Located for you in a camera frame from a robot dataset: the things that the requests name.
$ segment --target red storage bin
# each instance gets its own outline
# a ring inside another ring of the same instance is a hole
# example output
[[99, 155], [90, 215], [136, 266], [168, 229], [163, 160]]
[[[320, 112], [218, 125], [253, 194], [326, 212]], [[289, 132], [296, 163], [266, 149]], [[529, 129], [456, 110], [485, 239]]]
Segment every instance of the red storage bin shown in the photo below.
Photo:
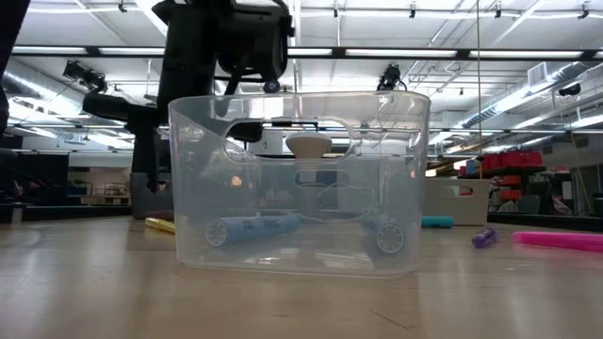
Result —
[[519, 200], [521, 198], [521, 190], [520, 189], [507, 189], [501, 190], [498, 195], [501, 199], [504, 200]]
[[501, 186], [507, 185], [520, 185], [521, 184], [521, 176], [519, 175], [505, 175], [498, 181], [498, 184]]
[[483, 159], [483, 170], [495, 170], [502, 166], [500, 166], [500, 156], [501, 154], [487, 154]]
[[539, 152], [508, 152], [501, 154], [500, 165], [501, 167], [528, 167], [528, 166], [541, 166], [543, 164], [543, 157]]

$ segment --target table surface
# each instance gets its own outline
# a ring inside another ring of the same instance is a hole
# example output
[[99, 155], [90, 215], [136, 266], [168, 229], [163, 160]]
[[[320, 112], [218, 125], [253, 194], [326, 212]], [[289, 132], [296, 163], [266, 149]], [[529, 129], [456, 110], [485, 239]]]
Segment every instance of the table surface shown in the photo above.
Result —
[[475, 250], [476, 228], [423, 232], [390, 280], [182, 266], [172, 234], [130, 218], [0, 226], [0, 337], [601, 338], [603, 254]]

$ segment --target fluorescent light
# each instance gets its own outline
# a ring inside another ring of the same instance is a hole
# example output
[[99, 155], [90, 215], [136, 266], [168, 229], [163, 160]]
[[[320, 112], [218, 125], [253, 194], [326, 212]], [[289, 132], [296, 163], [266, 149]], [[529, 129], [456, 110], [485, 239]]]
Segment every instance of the fluorescent light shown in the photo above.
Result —
[[87, 54], [84, 47], [14, 46], [12, 53], [23, 54]]
[[330, 56], [333, 50], [331, 48], [289, 48], [288, 53], [292, 57]]
[[386, 50], [386, 49], [348, 49], [350, 57], [456, 57], [457, 51], [450, 50]]
[[603, 130], [576, 130], [572, 131], [573, 134], [599, 134], [603, 135]]
[[40, 128], [76, 128], [77, 127], [75, 125], [68, 125], [68, 124], [62, 125], [62, 124], [46, 124], [46, 123], [9, 123], [8, 126], [10, 126], [10, 127], [20, 126], [20, 127], [23, 127], [23, 128], [34, 128], [34, 127], [40, 127]]
[[122, 125], [83, 125], [87, 129], [123, 129]]
[[[505, 130], [502, 130], [502, 129], [482, 129], [481, 130], [481, 134], [485, 136], [486, 134], [492, 135], [493, 133], [502, 133], [504, 131]], [[475, 129], [475, 128], [466, 128], [466, 129], [455, 128], [455, 129], [450, 129], [450, 132], [451, 133], [469, 132], [469, 133], [479, 134], [480, 130], [479, 129]]]
[[118, 56], [135, 56], [135, 55], [153, 55], [163, 56], [165, 48], [136, 48], [136, 47], [102, 47], [99, 48], [102, 54], [111, 54]]
[[563, 130], [513, 130], [517, 134], [563, 134]]
[[12, 150], [16, 153], [132, 153], [132, 151], [112, 150]]
[[348, 137], [332, 137], [333, 145], [349, 145], [350, 139]]
[[536, 123], [538, 123], [540, 121], [543, 121], [544, 119], [545, 119], [545, 117], [538, 116], [538, 117], [535, 117], [535, 118], [523, 121], [521, 123], [518, 123], [513, 128], [524, 128], [524, 127], [532, 126], [533, 124], [536, 124]]
[[[480, 57], [580, 57], [582, 51], [480, 51]], [[469, 57], [478, 57], [478, 51], [471, 51]]]
[[548, 137], [539, 137], [539, 138], [536, 138], [534, 140], [526, 141], [526, 142], [522, 143], [521, 146], [534, 145], [534, 144], [537, 144], [537, 143], [539, 143], [541, 141], [545, 141], [546, 139], [548, 139]]

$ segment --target clear plastic bin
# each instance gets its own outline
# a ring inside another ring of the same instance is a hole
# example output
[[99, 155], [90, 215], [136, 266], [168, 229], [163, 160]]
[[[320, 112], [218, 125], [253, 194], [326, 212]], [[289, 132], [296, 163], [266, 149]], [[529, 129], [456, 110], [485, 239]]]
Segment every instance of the clear plastic bin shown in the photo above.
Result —
[[[310, 274], [412, 270], [430, 105], [404, 91], [172, 102], [178, 258], [206, 268]], [[350, 146], [338, 158], [266, 158], [226, 137], [238, 123], [261, 122], [268, 131], [283, 121], [293, 122], [285, 135], [301, 122], [339, 122]]]

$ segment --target pink plastic rod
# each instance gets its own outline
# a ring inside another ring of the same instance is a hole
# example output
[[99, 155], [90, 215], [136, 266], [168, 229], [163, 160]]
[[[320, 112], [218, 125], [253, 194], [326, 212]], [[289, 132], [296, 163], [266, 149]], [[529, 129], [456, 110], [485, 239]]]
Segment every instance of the pink plastic rod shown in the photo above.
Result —
[[603, 234], [515, 232], [513, 241], [521, 244], [603, 252]]

